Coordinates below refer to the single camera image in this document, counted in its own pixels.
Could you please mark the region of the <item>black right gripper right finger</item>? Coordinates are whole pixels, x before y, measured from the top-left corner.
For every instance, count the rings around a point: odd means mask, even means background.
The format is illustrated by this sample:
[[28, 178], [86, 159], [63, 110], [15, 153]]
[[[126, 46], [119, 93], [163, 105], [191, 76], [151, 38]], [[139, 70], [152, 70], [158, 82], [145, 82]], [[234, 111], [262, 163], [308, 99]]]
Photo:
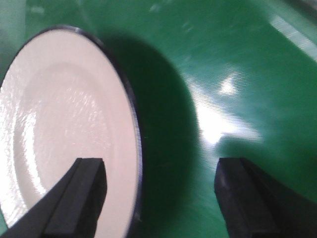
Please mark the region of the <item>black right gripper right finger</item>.
[[220, 158], [214, 191], [231, 238], [315, 238], [317, 204], [245, 158]]

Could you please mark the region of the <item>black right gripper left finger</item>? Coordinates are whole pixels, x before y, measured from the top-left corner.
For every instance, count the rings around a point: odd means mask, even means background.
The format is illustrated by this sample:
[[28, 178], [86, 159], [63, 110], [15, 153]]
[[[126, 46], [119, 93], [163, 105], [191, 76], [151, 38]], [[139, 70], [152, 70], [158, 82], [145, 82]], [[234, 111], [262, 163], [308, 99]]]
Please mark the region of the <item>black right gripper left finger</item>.
[[3, 238], [93, 238], [107, 193], [101, 158], [78, 158]]

